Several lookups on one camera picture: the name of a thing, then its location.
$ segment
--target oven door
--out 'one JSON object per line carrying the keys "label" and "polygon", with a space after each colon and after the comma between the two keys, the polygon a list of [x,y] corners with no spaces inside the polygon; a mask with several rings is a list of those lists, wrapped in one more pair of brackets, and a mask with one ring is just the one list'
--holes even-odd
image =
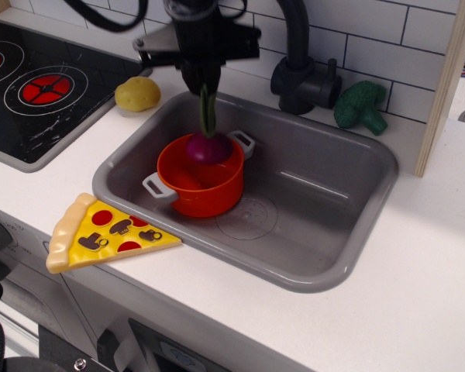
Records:
{"label": "oven door", "polygon": [[5,357],[38,357],[38,325],[0,301],[0,324],[5,334]]}
{"label": "oven door", "polygon": [[9,235],[0,246],[2,302],[78,349],[96,356],[88,335],[89,327],[64,279],[46,269],[50,237],[2,212],[0,229]]}

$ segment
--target stovetop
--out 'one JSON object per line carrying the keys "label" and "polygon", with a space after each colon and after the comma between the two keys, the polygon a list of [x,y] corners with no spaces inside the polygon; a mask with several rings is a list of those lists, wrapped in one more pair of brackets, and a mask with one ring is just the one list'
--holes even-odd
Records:
{"label": "stovetop", "polygon": [[138,74],[135,61],[0,22],[0,161],[41,169]]}

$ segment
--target toy sink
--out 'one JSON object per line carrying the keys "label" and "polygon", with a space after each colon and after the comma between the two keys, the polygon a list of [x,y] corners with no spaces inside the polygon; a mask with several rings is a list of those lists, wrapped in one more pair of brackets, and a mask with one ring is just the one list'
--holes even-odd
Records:
{"label": "toy sink", "polygon": [[244,192],[229,211],[196,219],[142,185],[164,147],[199,131],[198,97],[168,101],[97,170],[97,198],[183,243],[296,292],[335,287],[351,273],[398,176],[379,142],[218,94],[217,129],[256,141]]}

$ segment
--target toy kitchen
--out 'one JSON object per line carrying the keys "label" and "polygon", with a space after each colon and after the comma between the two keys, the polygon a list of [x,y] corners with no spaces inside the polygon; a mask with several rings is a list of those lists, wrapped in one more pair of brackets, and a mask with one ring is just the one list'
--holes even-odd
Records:
{"label": "toy kitchen", "polygon": [[[359,2],[407,31],[458,6]],[[0,13],[4,370],[465,370],[465,286],[431,287],[439,237],[397,207],[437,183],[410,174],[426,120],[393,95],[435,85],[350,66],[376,42],[350,26],[344,62],[313,60],[314,33],[343,35],[316,1],[56,3]]]}

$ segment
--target toy broccoli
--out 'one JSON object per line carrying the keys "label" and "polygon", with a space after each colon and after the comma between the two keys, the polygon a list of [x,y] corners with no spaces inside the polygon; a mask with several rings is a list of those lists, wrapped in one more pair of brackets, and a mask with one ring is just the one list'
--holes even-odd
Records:
{"label": "toy broccoli", "polygon": [[386,97],[386,88],[371,81],[361,81],[346,89],[336,102],[334,119],[339,127],[351,128],[358,122],[379,136],[388,127],[375,105]]}

